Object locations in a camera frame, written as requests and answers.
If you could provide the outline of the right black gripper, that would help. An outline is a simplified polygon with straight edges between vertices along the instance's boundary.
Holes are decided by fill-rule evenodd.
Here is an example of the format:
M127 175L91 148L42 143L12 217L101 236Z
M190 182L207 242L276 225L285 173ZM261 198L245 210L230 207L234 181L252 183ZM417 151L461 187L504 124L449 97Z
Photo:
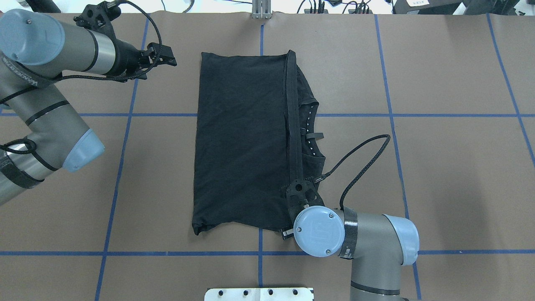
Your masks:
M313 206L324 206L325 203L321 197L316 197L315 195L309 196L308 198L302 198L301 196L289 196L288 197L288 215L289 223L288 226L292 226L296 220L297 215L308 207ZM293 228L290 229L281 229L281 236L283 240L288 240L294 237Z

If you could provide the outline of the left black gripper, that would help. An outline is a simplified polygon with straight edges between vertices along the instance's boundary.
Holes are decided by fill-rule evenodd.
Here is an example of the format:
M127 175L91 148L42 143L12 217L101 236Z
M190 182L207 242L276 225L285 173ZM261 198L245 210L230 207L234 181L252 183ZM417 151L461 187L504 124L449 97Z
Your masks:
M111 68L111 77L134 79L135 76L139 76L142 70L150 65L153 67L161 65L177 66L170 46L149 44L148 50L152 60L152 63L150 63L149 57L142 55L142 50L136 49L128 42L114 40L113 45L115 46L115 62Z

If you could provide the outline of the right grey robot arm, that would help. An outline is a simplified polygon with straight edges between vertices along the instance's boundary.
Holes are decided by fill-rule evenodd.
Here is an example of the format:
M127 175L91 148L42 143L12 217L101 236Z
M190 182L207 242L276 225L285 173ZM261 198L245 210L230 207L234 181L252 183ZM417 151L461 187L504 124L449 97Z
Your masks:
M356 212L349 207L306 204L280 230L313 257L336 255L351 261L350 300L403 301L401 269L413 265L420 235L413 221L388 214Z

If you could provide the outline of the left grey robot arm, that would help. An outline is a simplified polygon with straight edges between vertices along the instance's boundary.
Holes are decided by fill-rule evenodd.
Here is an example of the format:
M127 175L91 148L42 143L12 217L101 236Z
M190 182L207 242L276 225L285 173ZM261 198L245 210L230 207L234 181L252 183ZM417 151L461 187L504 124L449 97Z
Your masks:
M13 9L1 16L1 105L31 130L1 145L1 204L59 169L74 173L101 156L103 143L56 87L69 79L127 82L146 79L156 66L176 66L170 46L139 50L115 36L112 21L128 0L87 5L63 23L51 15Z

